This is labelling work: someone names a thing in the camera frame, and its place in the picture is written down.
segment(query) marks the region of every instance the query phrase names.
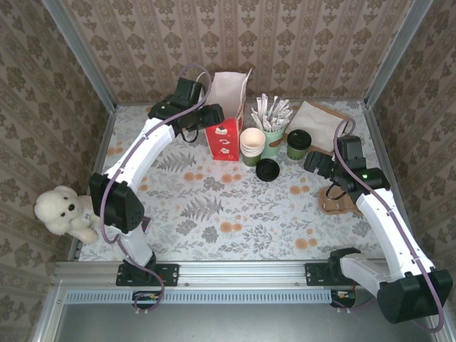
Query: stack of paper cups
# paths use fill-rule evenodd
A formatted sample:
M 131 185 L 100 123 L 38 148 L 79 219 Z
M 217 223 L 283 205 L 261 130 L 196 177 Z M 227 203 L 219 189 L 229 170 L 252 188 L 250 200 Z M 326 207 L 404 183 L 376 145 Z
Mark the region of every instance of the stack of paper cups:
M 258 128 L 247 128 L 240 137 L 242 160 L 247 166 L 256 166 L 264 150 L 266 136 Z

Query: black mounting bracket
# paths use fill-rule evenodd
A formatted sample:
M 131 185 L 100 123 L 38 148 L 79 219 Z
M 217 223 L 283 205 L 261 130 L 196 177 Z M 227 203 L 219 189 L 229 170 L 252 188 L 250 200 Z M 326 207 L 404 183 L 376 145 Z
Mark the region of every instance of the black mounting bracket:
M 154 271 L 163 280 L 165 286 L 177 286 L 179 281 L 179 264 L 156 264 L 155 254 L 145 266 L 146 269 Z M 150 273 L 133 266 L 124 260 L 118 268 L 117 286 L 160 286 L 160 282 Z

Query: teddy bear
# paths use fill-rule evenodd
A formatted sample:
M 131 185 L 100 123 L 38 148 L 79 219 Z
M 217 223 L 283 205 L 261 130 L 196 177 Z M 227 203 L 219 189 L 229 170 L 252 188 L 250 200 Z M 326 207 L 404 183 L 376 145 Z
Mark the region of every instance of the teddy bear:
M 89 227 L 100 222 L 93 213 L 90 196 L 78 196 L 73 189 L 60 185 L 36 200 L 35 215 L 54 234 L 70 234 L 84 244 L 93 244 L 98 235 Z

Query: green cup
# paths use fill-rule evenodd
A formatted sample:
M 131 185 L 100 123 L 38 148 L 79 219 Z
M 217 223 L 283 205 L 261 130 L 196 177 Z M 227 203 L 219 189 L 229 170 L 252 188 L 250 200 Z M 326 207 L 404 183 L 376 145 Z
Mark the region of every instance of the green cup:
M 293 130 L 288 134 L 286 142 L 288 143 L 286 148 L 288 157 L 291 160 L 300 160 L 306 155 L 312 138 L 305 130 Z
M 280 143 L 284 136 L 285 128 L 282 128 L 278 132 L 264 132 L 266 136 L 266 143 L 264 145 L 264 151 L 261 154 L 261 158 L 276 157 L 280 151 Z
M 242 154 L 242 161 L 244 162 L 245 165 L 250 166 L 250 167 L 257 166 L 257 163 L 259 162 L 260 159 L 261 159 L 261 153 L 255 157 L 247 157 L 244 155 L 244 153 Z

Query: table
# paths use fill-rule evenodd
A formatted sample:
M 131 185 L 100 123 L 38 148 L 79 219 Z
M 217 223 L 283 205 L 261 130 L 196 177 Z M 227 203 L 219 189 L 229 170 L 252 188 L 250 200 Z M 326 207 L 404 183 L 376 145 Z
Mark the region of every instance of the table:
M 292 101 L 298 109 L 302 100 Z M 368 167 L 378 166 L 360 101 L 321 102 L 354 118 Z M 122 156 L 147 119 L 150 106 L 119 107 L 103 170 Z M 246 114 L 245 126 L 253 126 Z M 304 160 L 276 161 L 279 178 L 262 182 L 242 161 L 214 161 L 204 134 L 188 144 L 176 138 L 156 159 L 139 186 L 145 214 L 152 217 L 145 236 L 160 261 L 241 261 L 327 259 L 343 247 L 383 258 L 364 218 L 352 212 L 327 215 L 317 193 L 330 181 L 303 169 Z M 80 261 L 120 261 L 123 253 L 100 237 L 84 245 Z

